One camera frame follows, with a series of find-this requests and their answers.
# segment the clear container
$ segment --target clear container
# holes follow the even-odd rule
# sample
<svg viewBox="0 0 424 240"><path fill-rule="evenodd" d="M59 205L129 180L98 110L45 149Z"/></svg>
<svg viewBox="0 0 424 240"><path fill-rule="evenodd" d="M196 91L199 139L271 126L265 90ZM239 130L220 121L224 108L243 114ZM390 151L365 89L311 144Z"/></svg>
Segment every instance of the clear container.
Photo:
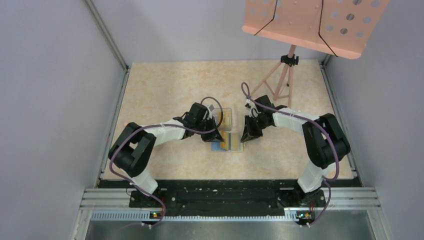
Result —
<svg viewBox="0 0 424 240"><path fill-rule="evenodd" d="M212 142L210 150L213 152L243 152L243 143L240 142L241 135L237 131L219 131L224 142Z"/></svg>
<svg viewBox="0 0 424 240"><path fill-rule="evenodd" d="M230 107L222 109L223 119L221 125L218 127L219 130L231 131L233 126L233 115ZM220 122L221 119L221 110L215 108L212 110L212 116L215 119L216 125Z"/></svg>

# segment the hole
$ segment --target hole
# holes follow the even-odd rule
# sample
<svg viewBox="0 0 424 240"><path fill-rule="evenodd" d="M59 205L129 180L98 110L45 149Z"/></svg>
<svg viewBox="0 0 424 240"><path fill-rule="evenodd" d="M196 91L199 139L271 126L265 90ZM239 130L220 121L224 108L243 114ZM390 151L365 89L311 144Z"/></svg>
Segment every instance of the hole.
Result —
<svg viewBox="0 0 424 240"><path fill-rule="evenodd" d="M332 16L333 18L337 18L337 17L339 16L339 12L338 12L338 11L333 11L333 12L331 13L331 16Z"/></svg>
<svg viewBox="0 0 424 240"><path fill-rule="evenodd" d="M374 0L371 2L371 7L378 8L380 6L380 0Z"/></svg>
<svg viewBox="0 0 424 240"><path fill-rule="evenodd" d="M371 23L371 17L370 17L370 16L365 17L365 18L362 20L362 22L363 22L364 24L369 24L369 23Z"/></svg>
<svg viewBox="0 0 424 240"><path fill-rule="evenodd" d="M356 36L357 36L358 38L362 38L364 35L365 35L365 34L364 34L364 32L363 32L363 31L358 31L358 32L356 33Z"/></svg>
<svg viewBox="0 0 424 240"><path fill-rule="evenodd" d="M354 18L355 18L355 15L353 15L352 13L349 13L349 14L346 16L346 19L347 19L348 21L352 21Z"/></svg>

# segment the black cable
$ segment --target black cable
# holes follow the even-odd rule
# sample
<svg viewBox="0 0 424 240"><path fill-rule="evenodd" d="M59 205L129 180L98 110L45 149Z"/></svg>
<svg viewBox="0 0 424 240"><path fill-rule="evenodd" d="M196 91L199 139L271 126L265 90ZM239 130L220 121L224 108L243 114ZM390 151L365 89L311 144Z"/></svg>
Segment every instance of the black cable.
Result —
<svg viewBox="0 0 424 240"><path fill-rule="evenodd" d="M319 18L318 36L325 43L325 45L327 45L327 47L332 51L332 53L334 54L334 56L338 57L337 54L333 51L333 49L330 47L330 45L328 45L328 43L321 36L321 21L323 20L323 9L324 9L324 0L321 0L321 17Z"/></svg>
<svg viewBox="0 0 424 240"><path fill-rule="evenodd" d="M258 116L259 116L258 110L256 110L256 108L252 108L252 117L257 118Z"/></svg>
<svg viewBox="0 0 424 240"><path fill-rule="evenodd" d="M130 194L128 194L128 187L125 189L125 193L126 193L128 196L130 196L130 197L131 197L131 195L130 195Z"/></svg>
<svg viewBox="0 0 424 240"><path fill-rule="evenodd" d="M265 26L263 26L261 29L259 29L259 31L257 31L257 33L255 33L253 36L256 36L260 31L262 31L262 29L264 29L266 26L268 26L268 24L270 24L272 21L274 21L274 18L276 17L276 10L277 10L278 1L279 0L275 0L274 15L272 16L272 19Z"/></svg>
<svg viewBox="0 0 424 240"><path fill-rule="evenodd" d="M223 120L224 120L224 110L223 110L223 107L221 106L221 103L216 99L216 98L214 98L213 96L205 96L201 101L200 101L200 104L203 104L203 101L204 100L206 100L206 99L212 99L212 100L214 100L217 104L218 104L218 106L219 106L219 109L221 110L221 117L220 117L220 119L219 119L219 123L218 123L218 125L215 127L215 130L216 131L218 131L218 128L221 126L221 124L223 123Z"/></svg>

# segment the black elastic band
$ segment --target black elastic band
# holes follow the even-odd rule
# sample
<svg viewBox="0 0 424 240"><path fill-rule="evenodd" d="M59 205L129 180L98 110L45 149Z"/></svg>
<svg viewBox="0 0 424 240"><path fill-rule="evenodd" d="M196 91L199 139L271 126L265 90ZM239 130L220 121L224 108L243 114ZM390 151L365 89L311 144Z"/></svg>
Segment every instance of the black elastic band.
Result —
<svg viewBox="0 0 424 240"><path fill-rule="evenodd" d="M328 45L328 43L324 40L324 38L321 36L321 20L323 19L323 9L324 9L324 0L321 2L321 17L319 18L319 29L318 29L318 36L321 38L321 40L327 45L327 47L332 51L334 56L338 57L337 54L333 51L333 49Z"/></svg>
<svg viewBox="0 0 424 240"><path fill-rule="evenodd" d="M257 31L257 33L255 33L253 36L256 36L260 31L262 31L262 29L264 29L266 26L268 26L268 24L270 24L272 21L274 21L274 18L276 17L276 10L277 10L278 1L279 0L275 0L274 15L272 16L272 19L265 26L263 26L261 29L259 29L259 31Z"/></svg>

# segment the tripod leg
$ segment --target tripod leg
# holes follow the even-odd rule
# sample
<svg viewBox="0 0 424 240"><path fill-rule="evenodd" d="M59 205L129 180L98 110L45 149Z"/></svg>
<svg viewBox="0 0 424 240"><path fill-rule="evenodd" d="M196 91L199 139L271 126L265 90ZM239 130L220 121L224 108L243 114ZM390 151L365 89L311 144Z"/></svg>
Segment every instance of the tripod leg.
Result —
<svg viewBox="0 0 424 240"><path fill-rule="evenodd" d="M261 87L262 84L265 83L271 77L271 75L279 68L280 65L281 65L281 62L277 63L274 66L274 68L272 68L271 71L268 72L268 74L259 82L259 84L250 93L251 96L253 96L253 94L255 94L255 92L259 89L259 87Z"/></svg>
<svg viewBox="0 0 424 240"><path fill-rule="evenodd" d="M288 107L292 107L292 90L293 90L293 74L294 74L295 68L291 66L288 69Z"/></svg>
<svg viewBox="0 0 424 240"><path fill-rule="evenodd" d="M289 65L284 64L284 68L282 69L281 76L279 77L277 88L275 89L275 93L273 96L274 101L277 100L280 96L281 87L283 86L284 78L286 78L287 70L289 69Z"/></svg>

